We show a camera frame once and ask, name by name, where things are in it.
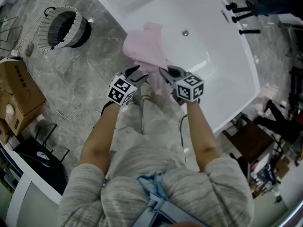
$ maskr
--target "laundry basket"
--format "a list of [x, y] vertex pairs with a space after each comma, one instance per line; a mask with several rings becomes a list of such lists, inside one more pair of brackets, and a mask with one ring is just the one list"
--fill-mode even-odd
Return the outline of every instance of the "laundry basket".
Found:
[[38, 32], [38, 45], [49, 51], [79, 47], [89, 38], [89, 22], [73, 7], [49, 7], [44, 12]]

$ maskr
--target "gray marble floor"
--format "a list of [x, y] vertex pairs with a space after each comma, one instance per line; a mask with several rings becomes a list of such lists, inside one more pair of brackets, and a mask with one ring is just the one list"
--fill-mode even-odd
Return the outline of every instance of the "gray marble floor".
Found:
[[[122, 44], [125, 32], [112, 18], [108, 11], [97, 0], [59, 0], [55, 6], [73, 6], [86, 18], [93, 19], [92, 34], [89, 40], [79, 48], [64, 48], [51, 52], [39, 50], [35, 31], [39, 22], [32, 24], [51, 6], [55, 0], [17, 0], [14, 5], [6, 5], [0, 18], [18, 16], [14, 25], [22, 25], [25, 35], [24, 48], [21, 55], [26, 62], [37, 85], [54, 106], [66, 117], [73, 118], [83, 109], [101, 111], [107, 102], [105, 94], [108, 85], [116, 72], [131, 60], [122, 53]], [[245, 0], [235, 1], [245, 5]], [[268, 92], [277, 100], [286, 100], [289, 90], [290, 78], [288, 71], [293, 61], [286, 57], [289, 42], [285, 29], [275, 23], [273, 17], [251, 17], [241, 21], [247, 28], [260, 28], [262, 34], [247, 35], [256, 66], [262, 92], [245, 110], [250, 117], [257, 114], [256, 107], [264, 103]], [[20, 31], [10, 33], [7, 43], [0, 43], [3, 48], [14, 45]], [[34, 50], [30, 57], [25, 57], [26, 45], [33, 41]], [[1, 56], [9, 52], [0, 51]], [[159, 105], [165, 110], [165, 102], [157, 99]], [[81, 148], [88, 137], [92, 127], [99, 119], [98, 112], [83, 112], [75, 120], [70, 121], [61, 117], [51, 106], [49, 101], [43, 108], [43, 115], [49, 123], [58, 124], [48, 141], [48, 147], [54, 149], [54, 154], [61, 158], [66, 149], [70, 150], [63, 164], [67, 174], [76, 166]], [[178, 122], [180, 112], [166, 111], [170, 118]], [[185, 144], [190, 144], [188, 131], [184, 130]], [[235, 152], [236, 149], [229, 141], [217, 135], [221, 150], [225, 153]], [[190, 168], [195, 168], [193, 155], [190, 158]]]

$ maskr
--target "white bathtub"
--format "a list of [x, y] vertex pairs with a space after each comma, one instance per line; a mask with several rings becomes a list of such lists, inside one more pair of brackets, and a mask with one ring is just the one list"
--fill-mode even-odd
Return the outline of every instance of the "white bathtub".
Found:
[[163, 25], [167, 58], [205, 80], [200, 105], [214, 132], [259, 94], [250, 47], [240, 25], [231, 21], [226, 0], [99, 1], [125, 31], [142, 29], [146, 22]]

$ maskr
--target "bathtub drain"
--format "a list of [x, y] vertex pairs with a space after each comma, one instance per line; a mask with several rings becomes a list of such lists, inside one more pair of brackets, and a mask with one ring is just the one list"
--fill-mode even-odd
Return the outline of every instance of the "bathtub drain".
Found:
[[183, 36], [188, 36], [188, 31], [186, 29], [182, 30], [182, 35]]

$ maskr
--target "pink towel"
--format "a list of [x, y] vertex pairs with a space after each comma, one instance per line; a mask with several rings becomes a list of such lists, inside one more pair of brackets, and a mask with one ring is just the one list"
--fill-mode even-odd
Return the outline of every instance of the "pink towel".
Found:
[[139, 70], [149, 74], [147, 79], [153, 91], [161, 96], [169, 97], [172, 88], [159, 73], [159, 67], [167, 69], [172, 63], [166, 59], [162, 49], [162, 25], [147, 23], [144, 30], [130, 31], [123, 44], [124, 54], [140, 65]]

